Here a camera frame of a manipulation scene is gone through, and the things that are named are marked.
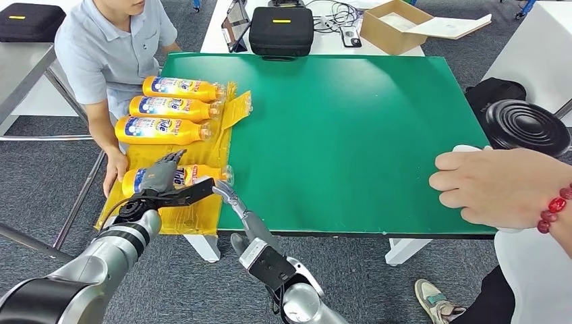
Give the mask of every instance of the bracelet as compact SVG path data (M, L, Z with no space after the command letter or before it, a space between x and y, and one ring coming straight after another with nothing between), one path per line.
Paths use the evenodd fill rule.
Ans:
M540 220L536 229L542 233L550 232L550 223L558 220L558 213L566 207L566 200L572 199L572 184L566 188L560 189L560 196L552 199L548 204L548 209L540 213Z

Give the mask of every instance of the tablet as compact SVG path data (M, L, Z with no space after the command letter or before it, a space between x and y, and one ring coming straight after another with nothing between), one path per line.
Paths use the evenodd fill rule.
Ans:
M242 37L250 27L250 19L244 9L244 0L233 0L227 10L227 17L221 25L229 52L246 51Z

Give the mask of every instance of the black round lid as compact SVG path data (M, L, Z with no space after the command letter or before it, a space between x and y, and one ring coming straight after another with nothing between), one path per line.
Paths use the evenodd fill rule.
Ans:
M526 101L501 100L486 111L488 136L501 149L524 147L559 157L568 151L571 136L551 112Z

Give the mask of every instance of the sneaker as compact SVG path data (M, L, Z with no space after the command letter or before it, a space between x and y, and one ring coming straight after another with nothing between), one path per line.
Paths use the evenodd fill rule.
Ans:
M467 310L449 302L437 287L425 279L415 282L415 295L433 324L449 324Z

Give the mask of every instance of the yellow detergent bottle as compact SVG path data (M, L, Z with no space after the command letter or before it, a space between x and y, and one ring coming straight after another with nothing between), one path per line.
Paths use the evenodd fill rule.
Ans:
M208 140L212 130L208 123L198 125L184 119L125 116L115 124L115 135L127 144L188 145L197 140Z
M147 171L146 168L133 169L125 173L121 190L127 197L131 197L135 193L141 192L141 181ZM227 165L223 168L209 167L208 165L185 165L179 166L175 172L173 185L175 189L191 186L198 178L212 177L216 180L226 180L231 186L234 183L234 173L232 167Z
M198 99L209 103L215 100L224 101L226 89L217 83L148 76L143 81L143 94L149 97Z
M181 118L191 122L218 117L224 103L203 103L197 99L136 96L129 105L129 114L136 117Z

